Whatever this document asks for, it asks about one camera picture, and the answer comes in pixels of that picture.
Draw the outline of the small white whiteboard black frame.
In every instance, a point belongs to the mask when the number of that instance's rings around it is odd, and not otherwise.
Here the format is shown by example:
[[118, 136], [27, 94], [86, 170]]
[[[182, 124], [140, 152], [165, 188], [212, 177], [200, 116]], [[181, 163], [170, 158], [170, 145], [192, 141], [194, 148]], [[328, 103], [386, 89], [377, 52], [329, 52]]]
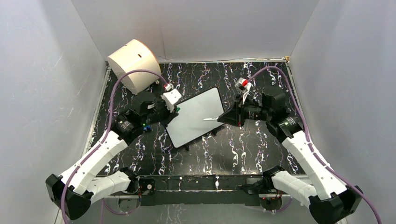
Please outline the small white whiteboard black frame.
[[212, 87], [177, 105], [178, 116], [165, 128], [175, 148], [187, 146], [197, 138], [221, 127], [224, 123], [204, 121], [204, 118], [215, 118], [224, 112], [223, 102], [217, 87]]

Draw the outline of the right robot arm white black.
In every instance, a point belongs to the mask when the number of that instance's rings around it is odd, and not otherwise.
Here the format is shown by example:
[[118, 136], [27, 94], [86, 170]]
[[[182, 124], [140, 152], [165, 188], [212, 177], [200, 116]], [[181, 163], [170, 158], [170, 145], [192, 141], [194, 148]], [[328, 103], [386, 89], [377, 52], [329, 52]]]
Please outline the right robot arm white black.
[[306, 140], [302, 122], [287, 112], [285, 94], [263, 93], [261, 103], [237, 95], [233, 106], [217, 121], [241, 127], [246, 119], [264, 120], [268, 131], [297, 159], [311, 184], [275, 166], [263, 172], [262, 180], [243, 185], [245, 192], [288, 193], [309, 209], [318, 224], [334, 224], [356, 211], [361, 191], [354, 191], [329, 171], [329, 165], [318, 161], [319, 153]]

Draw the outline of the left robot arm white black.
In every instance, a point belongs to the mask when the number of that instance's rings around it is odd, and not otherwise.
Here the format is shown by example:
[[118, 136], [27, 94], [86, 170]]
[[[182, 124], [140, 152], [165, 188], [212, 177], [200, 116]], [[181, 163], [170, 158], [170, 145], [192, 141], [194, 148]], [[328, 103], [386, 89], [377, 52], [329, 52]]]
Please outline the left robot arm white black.
[[93, 149], [62, 174], [51, 174], [46, 179], [50, 199], [61, 210], [65, 223], [82, 217], [92, 203], [106, 196], [141, 190], [139, 176], [127, 167], [101, 178], [97, 174], [141, 136], [146, 127], [157, 123], [167, 126], [178, 115], [176, 104], [181, 97], [176, 89], [160, 96], [148, 91], [138, 93], [129, 108], [110, 118], [108, 128]]

